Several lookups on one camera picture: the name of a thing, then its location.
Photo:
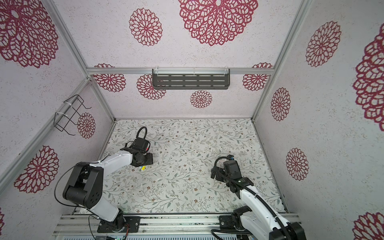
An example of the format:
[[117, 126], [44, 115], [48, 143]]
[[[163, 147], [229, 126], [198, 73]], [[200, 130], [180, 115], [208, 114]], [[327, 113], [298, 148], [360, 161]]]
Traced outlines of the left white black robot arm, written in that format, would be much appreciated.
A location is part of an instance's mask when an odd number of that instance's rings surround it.
[[99, 232], [123, 232], [128, 228], [123, 210], [103, 196], [104, 177], [126, 166], [144, 167], [153, 164], [151, 143], [137, 137], [113, 155], [94, 163], [80, 162], [73, 167], [63, 190], [63, 198], [84, 207], [100, 219]]

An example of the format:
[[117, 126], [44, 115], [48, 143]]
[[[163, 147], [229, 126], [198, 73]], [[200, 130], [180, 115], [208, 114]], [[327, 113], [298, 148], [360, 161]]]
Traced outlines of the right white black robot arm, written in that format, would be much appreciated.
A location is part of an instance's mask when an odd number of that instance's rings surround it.
[[298, 222], [290, 222], [274, 210], [260, 195], [254, 183], [241, 174], [234, 156], [219, 157], [211, 169], [211, 178], [225, 183], [230, 191], [245, 204], [235, 209], [231, 216], [219, 216], [220, 229], [211, 234], [218, 240], [220, 234], [239, 237], [250, 236], [252, 240], [305, 240], [306, 234]]

